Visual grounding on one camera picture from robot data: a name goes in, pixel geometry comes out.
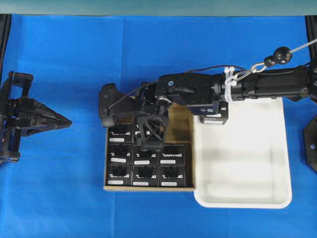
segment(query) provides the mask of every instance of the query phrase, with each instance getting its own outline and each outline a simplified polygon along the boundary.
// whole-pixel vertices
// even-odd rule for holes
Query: white plastic tray
[[[292,200],[283,102],[229,104],[225,125],[194,117],[195,199],[204,207],[284,208]]]

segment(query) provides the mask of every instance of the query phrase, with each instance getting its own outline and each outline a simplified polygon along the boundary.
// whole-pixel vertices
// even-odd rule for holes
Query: blue cloth
[[[293,200],[281,210],[207,209],[191,192],[104,191],[98,118],[106,83],[127,92],[162,74],[250,67],[306,41],[304,17],[14,15],[2,81],[10,70],[33,74],[30,97],[73,125],[22,138],[20,161],[0,167],[0,238],[315,237],[317,175],[302,162],[302,128],[317,108],[309,99],[284,100]],[[308,61],[303,49],[287,67]]]

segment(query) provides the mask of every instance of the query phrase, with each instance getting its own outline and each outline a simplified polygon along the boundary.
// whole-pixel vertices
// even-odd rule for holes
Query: box label
[[[149,186],[149,182],[133,182],[133,186]]]
[[[118,163],[126,163],[126,159],[120,159],[120,158],[111,158],[110,159],[112,162],[118,162]]]
[[[124,138],[109,138],[110,142],[124,142]]]
[[[177,186],[177,182],[162,182],[161,186],[172,186],[172,187],[176,187]]]
[[[123,180],[108,180],[109,185],[123,185]]]
[[[219,120],[205,120],[205,124],[221,125],[221,124],[223,124],[223,121],[219,121]]]
[[[135,165],[149,165],[150,161],[149,160],[137,160],[137,161],[134,161],[134,164]]]
[[[160,163],[161,164],[175,164],[176,161],[175,160],[161,160]]]

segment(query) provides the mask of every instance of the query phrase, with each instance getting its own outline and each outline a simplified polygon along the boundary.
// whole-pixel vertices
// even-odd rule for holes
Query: black box
[[[133,164],[134,165],[159,165],[159,152],[158,151],[141,151],[139,146],[133,147]]]
[[[229,107],[227,102],[220,102],[218,113],[215,115],[201,116],[201,122],[204,124],[225,124],[229,116],[228,108]]]
[[[133,186],[157,187],[159,168],[156,166],[133,166]]]
[[[133,124],[117,124],[108,128],[109,143],[133,143]]]
[[[160,166],[160,187],[185,187],[185,166]]]
[[[107,149],[107,165],[131,165],[133,145],[109,144]]]
[[[185,165],[185,146],[165,145],[159,155],[159,165]]]
[[[107,166],[107,185],[121,185],[131,186],[132,184],[132,165],[120,166],[109,165]]]

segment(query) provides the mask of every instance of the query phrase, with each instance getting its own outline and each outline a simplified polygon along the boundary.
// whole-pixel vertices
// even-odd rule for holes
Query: cable
[[[297,47],[297,48],[291,50],[289,53],[294,53],[294,52],[296,52],[296,51],[299,51],[299,50],[301,50],[302,48],[305,48],[305,47],[307,47],[307,46],[310,46],[310,45],[312,45],[312,44],[314,44],[314,43],[316,43],[316,42],[317,42],[317,39],[314,39],[314,40],[312,40],[312,41],[309,41],[308,43],[303,44],[303,45],[301,45],[301,46],[299,46],[299,47]]]
[[[154,81],[152,81],[152,82],[150,82],[150,83],[144,84],[143,86],[138,87],[138,88],[132,90],[131,92],[127,93],[127,94],[124,95],[122,98],[120,98],[118,101],[116,101],[116,102],[114,102],[113,104],[111,104],[111,105],[108,107],[108,110],[110,110],[113,106],[115,106],[116,104],[118,104],[119,102],[121,102],[123,99],[125,99],[126,97],[128,97],[129,95],[131,95],[132,93],[134,93],[135,91],[138,91],[138,90],[141,89],[141,88],[145,88],[145,87],[149,86],[150,84],[155,83],[155,82],[157,82],[157,81],[158,81],[158,79],[157,79],[157,80],[154,80]]]
[[[211,67],[207,67],[207,68],[191,69],[191,70],[185,71],[185,73],[205,71],[205,70],[208,70],[208,69],[224,68],[224,67],[235,67],[235,68],[238,68],[238,69],[240,69],[240,70],[247,71],[245,68],[242,68],[242,67],[240,67],[240,66],[231,65],[231,64],[220,64],[220,65],[215,65],[215,66],[211,66]]]
[[[308,62],[306,64],[303,64],[303,65],[300,65],[298,67],[305,67],[305,66],[307,66],[309,64],[310,64],[310,62]],[[289,74],[289,73],[293,73],[293,72],[295,72],[295,70],[281,72],[281,73],[258,73],[258,74],[260,74],[260,75],[283,75],[283,74]]]

